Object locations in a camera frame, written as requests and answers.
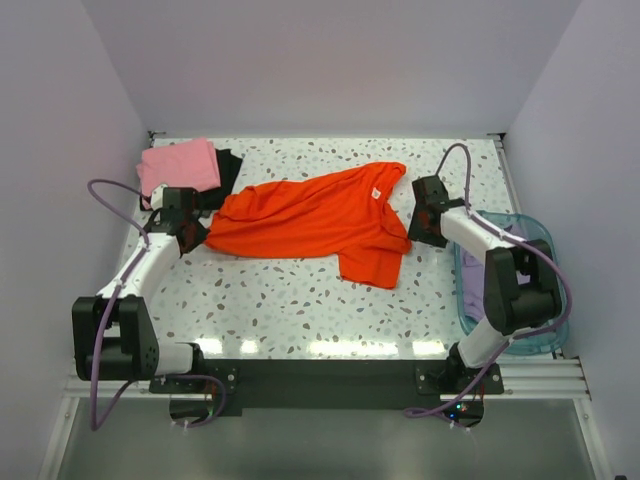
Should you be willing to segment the orange t shirt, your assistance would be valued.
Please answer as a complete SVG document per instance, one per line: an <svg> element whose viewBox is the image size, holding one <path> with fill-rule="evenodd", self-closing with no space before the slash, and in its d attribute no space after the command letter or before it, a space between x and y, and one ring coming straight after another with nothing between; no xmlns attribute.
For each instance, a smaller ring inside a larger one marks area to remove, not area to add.
<svg viewBox="0 0 640 480"><path fill-rule="evenodd" d="M258 259L335 255L343 279L393 289L411 250L389 203L405 173L401 163L373 162L305 181L248 186L213 215L205 244Z"/></svg>

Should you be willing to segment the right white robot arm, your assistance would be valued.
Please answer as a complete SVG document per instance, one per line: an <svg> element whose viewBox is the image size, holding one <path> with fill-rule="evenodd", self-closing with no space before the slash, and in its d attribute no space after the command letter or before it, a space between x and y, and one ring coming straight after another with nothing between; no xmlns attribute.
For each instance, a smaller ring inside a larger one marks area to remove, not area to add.
<svg viewBox="0 0 640 480"><path fill-rule="evenodd" d="M412 190L409 239L439 248L452 241L484 268L484 316L446 360L448 386L466 393L512 341L555 329L564 309L558 268L547 242L499 228L465 199L451 198L438 176L414 180Z"/></svg>

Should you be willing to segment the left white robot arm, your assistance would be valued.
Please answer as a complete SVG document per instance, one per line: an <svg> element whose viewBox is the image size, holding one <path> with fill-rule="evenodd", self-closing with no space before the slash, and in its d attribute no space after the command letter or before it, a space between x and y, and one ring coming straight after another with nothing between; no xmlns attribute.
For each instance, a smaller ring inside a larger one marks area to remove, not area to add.
<svg viewBox="0 0 640 480"><path fill-rule="evenodd" d="M185 342L160 345L149 305L174 264L204 243L204 207L200 193L189 187L163 186L156 199L160 204L143 225L121 216L139 234L133 253L98 293L72 306L76 373L85 381L171 375L183 391L196 392L207 380L207 368L197 361L199 348Z"/></svg>

